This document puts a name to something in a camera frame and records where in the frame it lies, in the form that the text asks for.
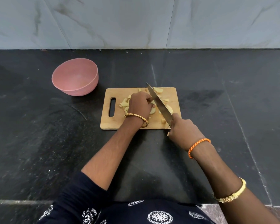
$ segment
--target person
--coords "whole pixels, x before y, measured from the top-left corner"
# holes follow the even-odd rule
[[[151,101],[152,97],[145,92],[132,94],[128,112],[148,119],[154,106]],[[63,189],[38,224],[214,223],[197,206],[144,199],[131,203],[108,202],[107,190],[112,178],[133,136],[143,124],[142,118],[127,116],[112,138]],[[183,120],[174,113],[169,138],[185,151],[191,148],[189,156],[202,168],[214,196],[228,200],[219,202],[228,223],[280,224],[245,187],[245,181],[224,163],[209,141],[197,143],[205,136],[191,120]]]

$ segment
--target knife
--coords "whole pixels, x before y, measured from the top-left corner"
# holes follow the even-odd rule
[[[164,105],[164,103],[161,101],[161,99],[158,97],[158,95],[155,93],[155,91],[153,90],[153,88],[146,83],[148,91],[151,95],[151,97],[153,98],[153,100],[155,101],[156,105],[158,106],[160,112],[162,113],[162,115],[164,116],[166,122],[169,124],[169,126],[171,126],[171,121],[172,121],[172,115],[169,112],[169,110],[166,108],[166,106]]]

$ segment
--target black top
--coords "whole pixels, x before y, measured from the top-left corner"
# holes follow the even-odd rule
[[[84,173],[73,178],[38,224],[83,223],[214,223],[197,206],[167,200],[139,200],[110,204],[108,192]]]

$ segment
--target wooden cutting board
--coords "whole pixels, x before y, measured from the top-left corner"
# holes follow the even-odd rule
[[[174,87],[161,87],[164,91],[160,94],[161,100],[169,99],[169,102],[163,101],[164,104],[168,104],[172,107],[173,112],[176,112],[181,117],[179,102],[177,98],[176,89]],[[141,88],[142,91],[147,93],[147,88]],[[138,88],[109,88],[106,89],[103,112],[101,117],[101,129],[103,130],[116,130],[123,123],[125,117],[124,108],[121,108],[119,105],[123,102],[124,98],[127,98],[133,93],[138,93]],[[116,98],[114,116],[109,117],[110,102],[112,98]],[[141,129],[164,129],[165,124],[161,123],[161,120],[164,119],[162,114],[159,113],[159,109],[156,107],[156,112],[150,115],[148,120],[149,125]]]

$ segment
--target wall tile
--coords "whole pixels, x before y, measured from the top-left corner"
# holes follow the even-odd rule
[[[175,0],[167,48],[280,48],[280,0]]]
[[[0,49],[68,49],[44,0],[0,0]]]
[[[45,0],[73,49],[165,48],[174,0]]]

